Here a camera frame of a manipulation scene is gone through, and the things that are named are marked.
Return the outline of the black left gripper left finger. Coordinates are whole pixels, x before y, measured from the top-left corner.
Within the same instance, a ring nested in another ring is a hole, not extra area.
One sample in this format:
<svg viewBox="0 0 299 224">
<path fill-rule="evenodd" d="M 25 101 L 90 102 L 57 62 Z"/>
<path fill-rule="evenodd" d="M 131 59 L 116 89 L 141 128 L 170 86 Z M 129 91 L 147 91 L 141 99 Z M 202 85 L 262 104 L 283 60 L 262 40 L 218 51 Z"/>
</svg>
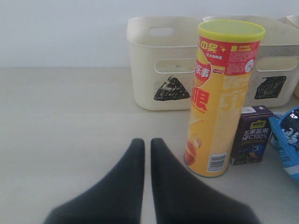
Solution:
<svg viewBox="0 0 299 224">
<path fill-rule="evenodd" d="M 46 224 L 139 224 L 145 172 L 145 144 L 133 139 L 118 163 L 98 183 L 54 208 Z"/>
</svg>

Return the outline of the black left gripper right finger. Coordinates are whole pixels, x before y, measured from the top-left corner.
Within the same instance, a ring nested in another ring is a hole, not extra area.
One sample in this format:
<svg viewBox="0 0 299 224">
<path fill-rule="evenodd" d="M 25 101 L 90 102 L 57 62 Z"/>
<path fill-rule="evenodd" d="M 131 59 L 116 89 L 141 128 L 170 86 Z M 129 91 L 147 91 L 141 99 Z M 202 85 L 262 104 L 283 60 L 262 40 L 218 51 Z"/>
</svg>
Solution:
<svg viewBox="0 0 299 224">
<path fill-rule="evenodd" d="M 158 224 L 257 224 L 253 210 L 201 182 L 161 138 L 150 144 L 151 183 Z"/>
</svg>

